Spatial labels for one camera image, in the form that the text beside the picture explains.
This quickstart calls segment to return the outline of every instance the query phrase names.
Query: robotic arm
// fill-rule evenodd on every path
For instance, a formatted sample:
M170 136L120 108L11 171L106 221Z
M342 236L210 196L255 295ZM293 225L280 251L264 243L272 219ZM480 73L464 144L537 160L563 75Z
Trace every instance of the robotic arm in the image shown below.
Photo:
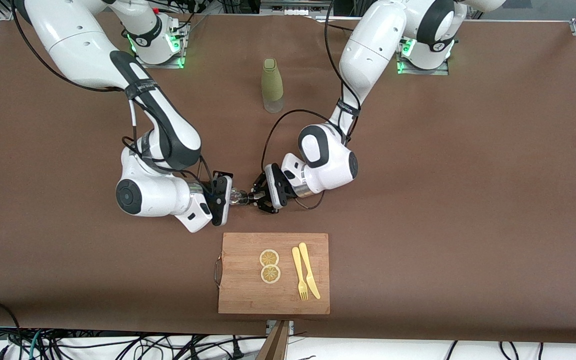
M348 184L359 166L347 148L347 136L359 109L403 37L416 40L405 56L422 69L437 68L450 53L455 33L466 18L467 6L486 11L505 0L377 0L352 31L339 61L345 82L342 96L326 123L308 125L299 133L301 158L288 153L281 167L264 168L264 190L276 213L290 198L305 198Z
M199 133L141 64L110 43L94 18L108 6L121 19L142 60L161 63L174 54L169 36L177 20L155 14L144 0L16 0L20 14L66 78L85 87L122 89L153 124L135 140L135 147L121 153L119 207L142 217L174 215L194 233L213 215L202 186L172 173L196 164L201 155ZM222 218L217 225L224 223Z

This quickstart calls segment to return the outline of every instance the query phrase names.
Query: knife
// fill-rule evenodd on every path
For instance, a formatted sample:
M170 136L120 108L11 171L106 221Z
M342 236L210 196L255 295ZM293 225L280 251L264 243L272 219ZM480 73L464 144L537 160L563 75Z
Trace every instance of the knife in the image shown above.
M306 275L306 283L312 294L317 298L321 299L320 291L317 290L317 284L315 284L315 278L313 277L313 269L311 269L311 260L308 258L308 248L306 248L306 243L299 243L299 251L301 252L301 257L303 258L304 264L306 264L306 270L308 275Z

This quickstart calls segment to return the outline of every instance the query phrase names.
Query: lemon slice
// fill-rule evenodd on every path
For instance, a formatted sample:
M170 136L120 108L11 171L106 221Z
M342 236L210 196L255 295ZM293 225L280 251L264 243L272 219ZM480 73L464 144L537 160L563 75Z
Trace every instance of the lemon slice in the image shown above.
M277 280L279 280L279 277L281 277L282 272L281 270L279 270L279 268L275 265L265 265L262 269L261 269L261 280L263 280L264 283L266 284L274 284L277 282Z
M259 262L262 266L277 265L279 263L279 254L277 251L274 251L270 248L261 251L261 255L259 255Z

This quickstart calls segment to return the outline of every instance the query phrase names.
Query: wooden block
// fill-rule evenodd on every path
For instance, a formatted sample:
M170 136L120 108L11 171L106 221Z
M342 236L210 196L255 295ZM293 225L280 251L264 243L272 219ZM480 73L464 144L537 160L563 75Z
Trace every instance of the wooden block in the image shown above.
M297 290L297 271L292 249L304 242L310 266L321 295L308 289L302 301ZM281 277L273 284L261 279L259 256L266 249L279 255ZM330 314L328 234L290 232L226 232L221 248L220 314L327 315ZM306 265L301 261L304 280Z

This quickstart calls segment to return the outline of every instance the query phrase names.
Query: fork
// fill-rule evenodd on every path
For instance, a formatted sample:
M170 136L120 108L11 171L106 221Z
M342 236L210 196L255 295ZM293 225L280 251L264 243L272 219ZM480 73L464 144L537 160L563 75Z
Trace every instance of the fork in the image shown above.
M292 248L292 260L294 260L294 267L297 269L297 277L299 278L299 285L297 285L299 297L301 297L302 301L308 300L308 287L306 287L304 273L302 273L302 255L296 246Z

